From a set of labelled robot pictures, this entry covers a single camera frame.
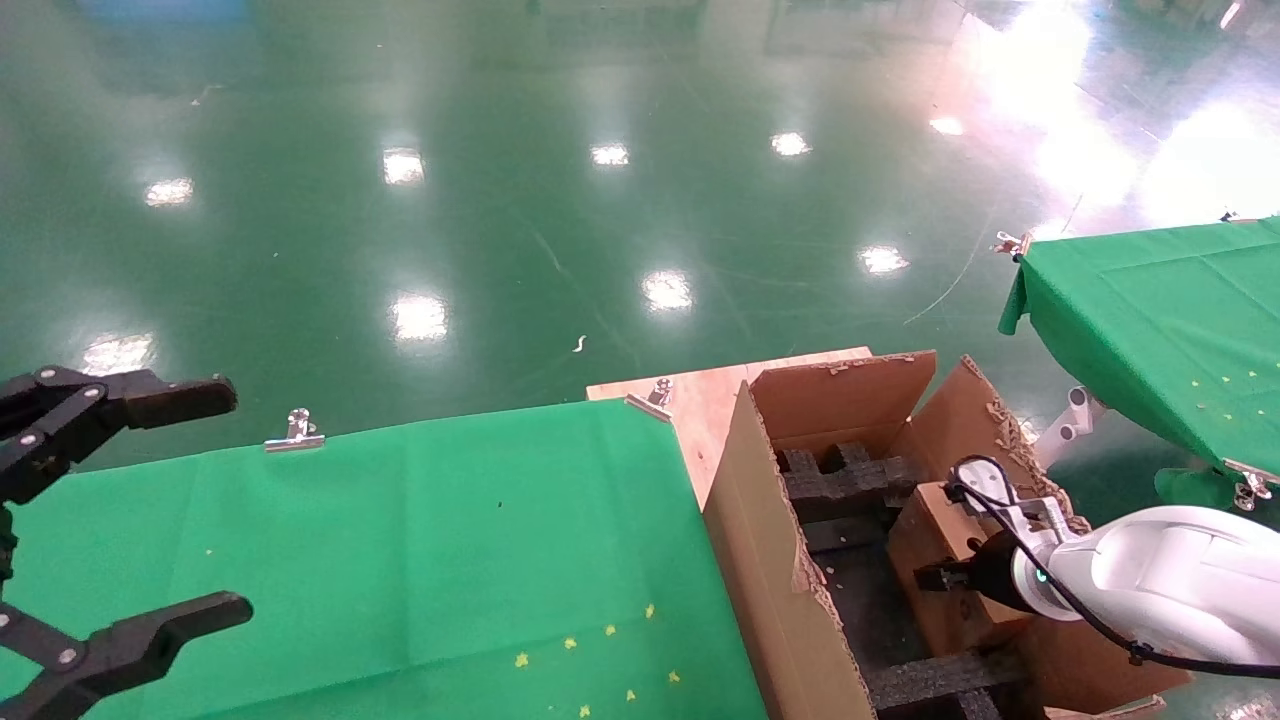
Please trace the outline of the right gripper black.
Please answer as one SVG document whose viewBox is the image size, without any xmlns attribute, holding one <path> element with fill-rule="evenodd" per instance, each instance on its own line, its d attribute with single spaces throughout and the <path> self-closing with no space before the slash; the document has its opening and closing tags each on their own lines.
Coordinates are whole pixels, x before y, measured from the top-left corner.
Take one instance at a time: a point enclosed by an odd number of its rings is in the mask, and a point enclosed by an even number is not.
<svg viewBox="0 0 1280 720">
<path fill-rule="evenodd" d="M 996 533 L 987 539 L 968 541 L 973 555 L 968 562 L 933 562 L 913 571 L 914 582 L 922 592 L 965 591 L 968 587 L 984 597 L 1020 612 L 1030 612 L 1030 606 L 1016 588 L 1012 560 L 1021 552 L 1012 533 Z"/>
</svg>

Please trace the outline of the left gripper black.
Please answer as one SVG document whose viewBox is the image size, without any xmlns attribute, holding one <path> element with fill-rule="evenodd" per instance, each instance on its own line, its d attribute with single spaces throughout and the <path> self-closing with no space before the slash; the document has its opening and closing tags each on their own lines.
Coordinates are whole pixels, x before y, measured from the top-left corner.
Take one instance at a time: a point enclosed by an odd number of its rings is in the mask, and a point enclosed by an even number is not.
<svg viewBox="0 0 1280 720">
<path fill-rule="evenodd" d="M 1 389 L 1 500 L 26 505 L 123 430 L 150 430 L 233 413 L 238 397 L 224 375 L 169 382 L 148 369 L 88 375 L 44 366 Z M 0 507 L 0 584 L 14 575 L 18 538 Z M 114 694 L 163 679 L 191 641 L 248 623 L 252 603 L 215 592 L 125 618 L 86 639 L 3 603 L 3 648 L 41 666 L 5 698 L 5 719 L 81 719 Z"/>
</svg>

